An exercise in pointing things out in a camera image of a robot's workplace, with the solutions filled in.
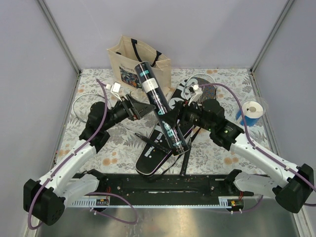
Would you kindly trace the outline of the black shuttlecock tube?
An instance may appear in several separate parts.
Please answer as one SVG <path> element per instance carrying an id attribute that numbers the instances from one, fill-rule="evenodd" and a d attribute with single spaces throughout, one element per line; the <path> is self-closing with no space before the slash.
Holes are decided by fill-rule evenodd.
<path id="1" fill-rule="evenodd" d="M 174 155 L 180 155 L 188 151 L 189 147 L 181 130 L 166 122 L 162 116 L 171 111 L 166 97 L 156 79 L 149 62 L 144 61 L 135 66 L 135 71 L 151 105 L 155 106 L 154 113 L 169 148 Z"/>

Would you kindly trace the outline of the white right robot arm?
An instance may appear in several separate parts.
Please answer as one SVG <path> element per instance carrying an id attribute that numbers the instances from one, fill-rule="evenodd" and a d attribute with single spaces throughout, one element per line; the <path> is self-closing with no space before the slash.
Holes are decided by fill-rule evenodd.
<path id="1" fill-rule="evenodd" d="M 246 129 L 225 118 L 225 110 L 216 99 L 207 99 L 201 105 L 178 101 L 172 110 L 158 116 L 170 127 L 190 123 L 208 130 L 213 143 L 246 158 L 265 173 L 260 176 L 233 170 L 225 182 L 225 191 L 232 196 L 240 191 L 260 194 L 298 213 L 316 189 L 314 170 L 309 165 L 298 166 L 255 142 Z"/>

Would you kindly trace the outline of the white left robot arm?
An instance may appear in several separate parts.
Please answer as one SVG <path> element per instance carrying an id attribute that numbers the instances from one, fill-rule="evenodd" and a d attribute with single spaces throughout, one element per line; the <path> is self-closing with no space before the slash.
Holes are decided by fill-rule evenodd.
<path id="1" fill-rule="evenodd" d="M 55 224 L 65 209 L 89 193 L 102 195 L 107 190 L 105 176 L 99 171 L 89 171 L 77 181 L 69 181 L 78 170 L 105 146 L 110 138 L 108 129 L 125 119 L 140 120 L 155 107 L 125 95 L 108 108 L 107 102 L 96 102 L 90 107 L 87 122 L 75 146 L 49 172 L 38 180 L 29 179 L 23 186 L 23 208 L 28 213 L 31 230 L 32 217 L 43 224 Z"/>

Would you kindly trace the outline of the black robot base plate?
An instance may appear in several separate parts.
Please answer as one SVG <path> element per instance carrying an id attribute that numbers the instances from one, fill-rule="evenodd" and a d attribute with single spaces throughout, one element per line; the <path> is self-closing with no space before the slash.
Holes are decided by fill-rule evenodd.
<path id="1" fill-rule="evenodd" d="M 134 206 L 215 205 L 220 197 L 251 197 L 225 181 L 225 175 L 104 174 L 97 192 L 116 194 Z"/>

